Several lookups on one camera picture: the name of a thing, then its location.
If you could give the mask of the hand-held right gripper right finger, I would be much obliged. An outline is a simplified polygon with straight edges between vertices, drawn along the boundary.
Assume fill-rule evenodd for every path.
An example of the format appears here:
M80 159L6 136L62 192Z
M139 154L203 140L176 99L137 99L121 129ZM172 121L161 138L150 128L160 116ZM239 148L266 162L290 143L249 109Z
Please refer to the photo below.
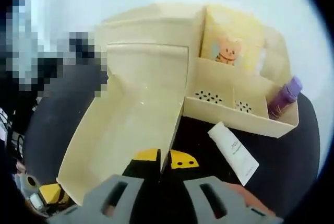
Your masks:
M171 149L169 158L176 199L182 200L181 210L195 223L283 223L282 218L247 205L219 178L205 176L193 156Z

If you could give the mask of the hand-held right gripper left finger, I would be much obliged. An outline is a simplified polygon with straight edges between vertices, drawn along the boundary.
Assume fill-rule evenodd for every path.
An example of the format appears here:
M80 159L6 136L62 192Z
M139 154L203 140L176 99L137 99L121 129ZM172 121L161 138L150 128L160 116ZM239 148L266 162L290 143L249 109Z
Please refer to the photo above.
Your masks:
M161 150L138 152L121 175L114 174L50 223L149 223L157 210Z

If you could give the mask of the person's right hand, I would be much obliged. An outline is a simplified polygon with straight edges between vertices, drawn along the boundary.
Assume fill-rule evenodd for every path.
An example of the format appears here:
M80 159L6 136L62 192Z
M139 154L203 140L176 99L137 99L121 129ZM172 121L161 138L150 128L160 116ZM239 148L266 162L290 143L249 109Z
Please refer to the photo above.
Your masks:
M245 201L246 206L255 207L261 211L272 213L272 211L266 207L256 196L254 196L250 191L245 189L243 186L238 184L232 184L225 182L225 185L240 194Z

